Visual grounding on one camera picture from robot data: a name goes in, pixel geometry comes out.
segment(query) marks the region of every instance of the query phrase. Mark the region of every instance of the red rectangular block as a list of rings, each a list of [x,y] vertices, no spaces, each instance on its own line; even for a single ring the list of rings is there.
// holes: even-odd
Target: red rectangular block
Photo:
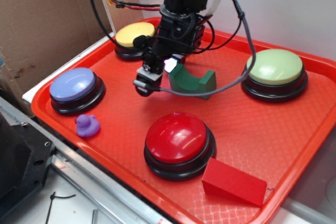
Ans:
[[[206,194],[262,206],[267,183],[214,158],[209,160],[202,178]]]

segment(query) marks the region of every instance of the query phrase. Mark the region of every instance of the rubber duck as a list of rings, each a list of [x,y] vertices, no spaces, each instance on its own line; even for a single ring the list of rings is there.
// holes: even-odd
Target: rubber duck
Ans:
[[[80,137],[90,137],[100,130],[100,123],[95,119],[94,115],[80,115],[76,118],[76,132]]]

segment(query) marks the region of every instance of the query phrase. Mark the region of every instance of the metal frame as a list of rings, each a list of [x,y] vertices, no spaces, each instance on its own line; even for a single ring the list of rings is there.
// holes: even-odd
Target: metal frame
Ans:
[[[60,139],[0,97],[0,111],[10,125],[30,124],[55,146],[51,165],[85,196],[97,205],[114,223],[171,223],[136,195],[80,156]]]

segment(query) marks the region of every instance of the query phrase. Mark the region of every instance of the yellow button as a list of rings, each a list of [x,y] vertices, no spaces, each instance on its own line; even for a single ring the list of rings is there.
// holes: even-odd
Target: yellow button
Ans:
[[[154,33],[155,27],[152,24],[147,22],[138,22],[120,29],[115,35],[115,39],[124,47],[133,47],[133,41],[135,38],[141,35],[153,36]]]

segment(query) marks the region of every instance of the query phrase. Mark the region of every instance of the orange tray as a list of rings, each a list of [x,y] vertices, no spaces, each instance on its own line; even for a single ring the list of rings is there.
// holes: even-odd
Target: orange tray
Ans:
[[[158,18],[147,19],[157,25]],[[230,35],[216,32],[219,45]],[[206,30],[203,45],[211,33]],[[254,41],[257,51],[280,48]],[[132,84],[140,61],[117,58],[108,41],[71,68],[94,71],[107,87],[104,99],[86,114],[101,123],[90,138],[76,134],[74,116],[61,116],[50,105],[49,86],[35,95],[32,110],[54,130],[87,153],[126,184],[180,223],[265,223],[286,198],[336,121],[336,63],[297,53],[307,70],[307,90],[299,98],[279,104],[256,101],[240,85],[209,100],[155,92],[139,96]],[[226,47],[187,57],[186,68],[195,76],[214,70],[217,86],[235,80],[243,71],[250,51],[245,38],[235,37]],[[167,74],[162,86],[169,88]],[[267,182],[261,208],[206,195],[202,176],[184,182],[156,177],[143,156],[147,130],[157,119],[173,112],[198,116],[214,133],[216,159]]]

